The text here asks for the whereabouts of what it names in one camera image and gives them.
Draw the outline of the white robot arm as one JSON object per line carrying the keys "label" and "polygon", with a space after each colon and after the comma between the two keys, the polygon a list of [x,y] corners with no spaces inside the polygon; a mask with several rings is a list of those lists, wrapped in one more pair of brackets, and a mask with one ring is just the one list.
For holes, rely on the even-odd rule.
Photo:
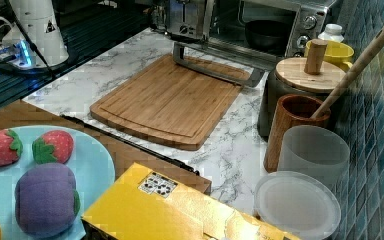
{"label": "white robot arm", "polygon": [[28,70],[56,66],[69,58],[57,26],[52,0],[9,0],[21,27],[14,25],[4,36],[4,46],[14,47],[11,64]]}

